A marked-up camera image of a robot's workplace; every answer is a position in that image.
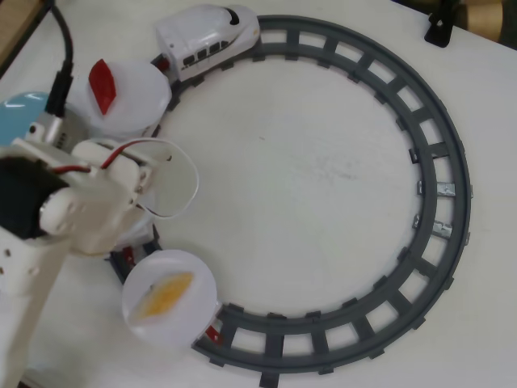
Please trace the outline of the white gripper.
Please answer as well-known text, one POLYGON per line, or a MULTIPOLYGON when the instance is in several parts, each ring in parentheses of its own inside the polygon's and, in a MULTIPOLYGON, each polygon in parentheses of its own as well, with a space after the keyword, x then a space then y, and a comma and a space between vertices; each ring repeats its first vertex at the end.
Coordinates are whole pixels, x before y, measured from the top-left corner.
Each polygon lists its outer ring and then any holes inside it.
POLYGON ((90 139, 78 143, 72 155, 92 168, 92 176, 123 188, 129 206, 151 189, 160 167, 160 145, 153 139, 90 139))

